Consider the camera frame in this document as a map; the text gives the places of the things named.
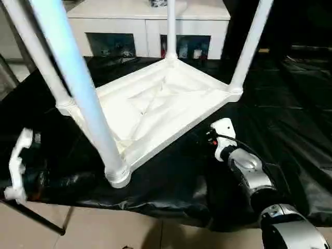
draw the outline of black cable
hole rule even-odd
[[[258,157],[259,160],[261,160],[262,163],[265,163],[266,162],[262,159],[262,157],[259,156],[259,154],[257,152],[254,151],[254,149],[252,149],[249,145],[247,145],[246,143],[240,141],[240,140],[237,140],[231,136],[226,136],[226,135],[220,135],[218,134],[217,135],[218,137],[223,137],[225,139],[229,139],[229,140],[232,140],[234,142],[237,142],[238,144],[241,144],[243,147],[245,147],[247,150],[249,150],[252,154],[254,154],[256,157]]]

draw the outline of tile floor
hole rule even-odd
[[[0,248],[44,249],[260,249],[260,231],[246,229],[232,233],[161,221],[145,215],[102,209],[47,205],[28,202],[29,208],[59,226],[59,236],[25,216],[0,204]],[[332,229],[320,228],[332,244]]]
[[[29,70],[24,64],[10,64],[9,65],[11,70],[14,72],[16,75],[17,79],[19,82],[22,82],[25,80],[25,78],[28,77]],[[9,89],[5,86],[3,82],[0,80],[0,101],[7,96],[8,93],[10,93],[12,89]]]

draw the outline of black pipe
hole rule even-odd
[[[26,206],[18,204],[15,200],[2,200],[3,204],[7,205],[8,207],[14,209],[15,211],[23,214],[24,216],[42,224],[43,226],[51,229],[52,231],[58,233],[59,235],[64,235],[66,230],[63,228],[58,227],[57,225],[53,224],[52,222],[48,221],[44,217],[40,216],[39,214],[33,212],[32,210],[28,209]]]

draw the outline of black tarp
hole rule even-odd
[[[96,86],[143,68],[157,59],[114,64],[93,58]],[[218,61],[185,61],[229,82],[232,71]],[[229,169],[213,158],[206,132],[220,118],[232,119],[237,138],[268,163],[276,185],[318,226],[332,225],[332,77],[326,60],[276,61],[256,56],[243,97],[229,103],[137,169],[130,184],[113,189],[98,153],[70,117],[54,107],[39,72],[0,104],[0,180],[23,127],[41,132],[45,162],[30,169],[43,187],[30,199],[94,208],[128,210],[218,231],[252,225],[254,217]]]

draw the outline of white clamp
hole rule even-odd
[[[24,128],[17,139],[16,145],[10,156],[9,172],[12,186],[7,187],[4,191],[6,199],[15,199],[19,203],[24,203],[26,201],[26,193],[22,178],[22,175],[25,172],[25,166],[22,164],[20,153],[23,148],[30,148],[32,141],[32,130]]]
[[[213,128],[218,135],[225,135],[235,139],[235,130],[232,121],[229,118],[222,118],[212,123],[211,128]],[[220,155],[224,148],[230,145],[237,146],[237,143],[235,141],[223,137],[217,137],[217,143],[218,146],[214,153],[214,156],[219,162],[223,162],[223,159],[220,157]]]

